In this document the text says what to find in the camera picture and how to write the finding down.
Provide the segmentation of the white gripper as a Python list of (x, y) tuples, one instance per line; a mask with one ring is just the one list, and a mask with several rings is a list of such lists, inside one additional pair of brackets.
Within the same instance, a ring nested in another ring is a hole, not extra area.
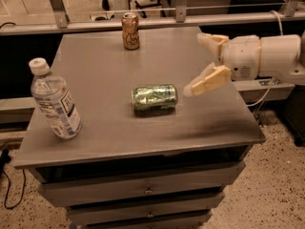
[(202, 73), (183, 89), (186, 97), (215, 90), (228, 81), (253, 80), (258, 76), (260, 39), (256, 35), (238, 36), (232, 40), (227, 35), (199, 33), (197, 42), (223, 65), (209, 64)]

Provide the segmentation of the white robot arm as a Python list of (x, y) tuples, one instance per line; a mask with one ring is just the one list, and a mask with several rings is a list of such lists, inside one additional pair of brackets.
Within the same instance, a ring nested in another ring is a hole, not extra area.
[(285, 83), (305, 85), (304, 40), (297, 34), (258, 37), (199, 33), (198, 43), (219, 65), (209, 64), (184, 87), (187, 97), (215, 90), (229, 81), (274, 77)]

